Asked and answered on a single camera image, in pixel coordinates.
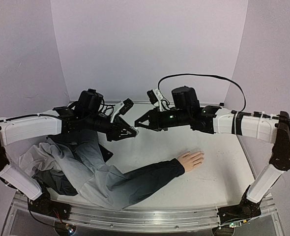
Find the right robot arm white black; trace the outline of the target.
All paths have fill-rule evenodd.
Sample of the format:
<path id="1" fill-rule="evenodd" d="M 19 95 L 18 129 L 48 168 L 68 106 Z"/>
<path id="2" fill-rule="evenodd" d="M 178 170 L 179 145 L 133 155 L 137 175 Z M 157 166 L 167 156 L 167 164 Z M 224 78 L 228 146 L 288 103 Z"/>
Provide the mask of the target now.
<path id="1" fill-rule="evenodd" d="M 221 106 L 201 107 L 194 88 L 183 86 L 172 90 L 174 107 L 166 110 L 159 89 L 147 92 L 154 109 L 135 121 L 136 127 L 153 131 L 190 126 L 208 134 L 233 134 L 273 144 L 267 166 L 246 191 L 246 199 L 259 203 L 278 178 L 290 170 L 290 117 L 263 112 L 237 112 Z"/>

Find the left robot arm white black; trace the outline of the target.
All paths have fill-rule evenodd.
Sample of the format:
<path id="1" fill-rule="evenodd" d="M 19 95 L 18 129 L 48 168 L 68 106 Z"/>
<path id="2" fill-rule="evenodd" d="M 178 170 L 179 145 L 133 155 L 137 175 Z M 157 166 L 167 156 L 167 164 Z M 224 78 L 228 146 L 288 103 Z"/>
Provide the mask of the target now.
<path id="1" fill-rule="evenodd" d="M 43 113 L 0 118 L 0 179 L 23 192 L 42 214 L 54 211 L 54 203 L 43 196 L 39 183 L 29 177 L 7 157 L 5 147 L 11 143 L 47 135 L 71 133 L 91 129 L 106 134 L 109 142 L 136 137 L 138 131 L 129 125 L 122 115 L 134 105 L 131 99 L 112 106 L 112 114 L 106 115 L 103 95 L 94 89 L 81 92 L 77 101 L 68 107 L 56 107 Z"/>

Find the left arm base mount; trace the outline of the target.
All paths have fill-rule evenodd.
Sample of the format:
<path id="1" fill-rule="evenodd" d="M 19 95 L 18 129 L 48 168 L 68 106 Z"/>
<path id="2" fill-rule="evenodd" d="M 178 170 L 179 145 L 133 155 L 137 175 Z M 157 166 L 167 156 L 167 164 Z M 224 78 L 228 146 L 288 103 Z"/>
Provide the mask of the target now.
<path id="1" fill-rule="evenodd" d="M 53 228 L 59 236 L 73 236 L 76 232 L 76 226 L 65 222 L 69 219 L 71 205 L 53 201 L 46 187 L 42 188 L 42 194 L 37 199 L 27 198 L 27 204 L 30 216 L 38 223 Z M 36 218 L 33 213 L 53 217 L 56 221 L 52 225 L 45 223 Z"/>

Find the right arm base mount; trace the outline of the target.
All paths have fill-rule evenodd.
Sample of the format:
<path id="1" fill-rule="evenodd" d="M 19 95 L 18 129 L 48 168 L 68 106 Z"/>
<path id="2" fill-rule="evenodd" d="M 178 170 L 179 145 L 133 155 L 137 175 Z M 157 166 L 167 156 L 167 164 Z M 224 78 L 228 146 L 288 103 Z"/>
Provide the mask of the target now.
<path id="1" fill-rule="evenodd" d="M 225 226 L 234 222 L 241 222 L 243 220 L 250 220 L 261 216 L 261 201 L 254 203 L 246 198 L 249 188 L 250 186 L 248 186 L 242 195 L 239 204 L 223 206 L 218 209 L 217 215 L 219 216 L 220 226 Z"/>

